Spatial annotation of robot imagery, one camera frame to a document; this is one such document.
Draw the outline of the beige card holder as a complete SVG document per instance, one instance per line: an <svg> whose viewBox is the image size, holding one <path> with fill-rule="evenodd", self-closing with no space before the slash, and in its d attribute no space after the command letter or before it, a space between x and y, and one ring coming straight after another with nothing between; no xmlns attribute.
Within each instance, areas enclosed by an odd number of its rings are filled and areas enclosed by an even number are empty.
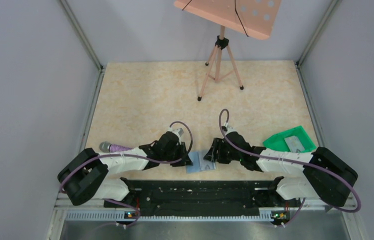
<svg viewBox="0 0 374 240"><path fill-rule="evenodd" d="M188 156L192 162L192 165L186 166L186 173L193 174L193 173L216 170L216 164L214 162L205 160L204 159L205 155L206 155L206 151L203 151L203 150L190 152Z"/></svg>

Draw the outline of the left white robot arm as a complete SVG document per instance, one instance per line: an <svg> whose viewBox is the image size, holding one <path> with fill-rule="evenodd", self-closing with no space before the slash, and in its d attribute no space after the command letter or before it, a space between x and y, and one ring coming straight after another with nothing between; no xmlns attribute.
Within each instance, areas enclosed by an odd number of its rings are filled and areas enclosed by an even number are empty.
<svg viewBox="0 0 374 240"><path fill-rule="evenodd" d="M80 206L91 199L116 200L124 207L133 204L135 193L127 180L111 179L110 175L128 171L144 171L160 164L172 167L192 165L185 143L180 140L181 129L165 132L158 140L124 151L81 151L57 175L61 192L72 205Z"/></svg>

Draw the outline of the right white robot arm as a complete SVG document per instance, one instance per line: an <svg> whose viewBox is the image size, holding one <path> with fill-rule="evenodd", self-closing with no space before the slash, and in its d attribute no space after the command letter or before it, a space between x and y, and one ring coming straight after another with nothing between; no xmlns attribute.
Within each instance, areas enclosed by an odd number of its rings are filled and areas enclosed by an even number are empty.
<svg viewBox="0 0 374 240"><path fill-rule="evenodd" d="M206 161L229 164L238 161L250 171L274 172L280 176L268 200L281 206L295 198L320 199L334 207L343 207L358 179L357 172L325 147L313 152L275 151L251 146L236 131L225 138L214 138Z"/></svg>

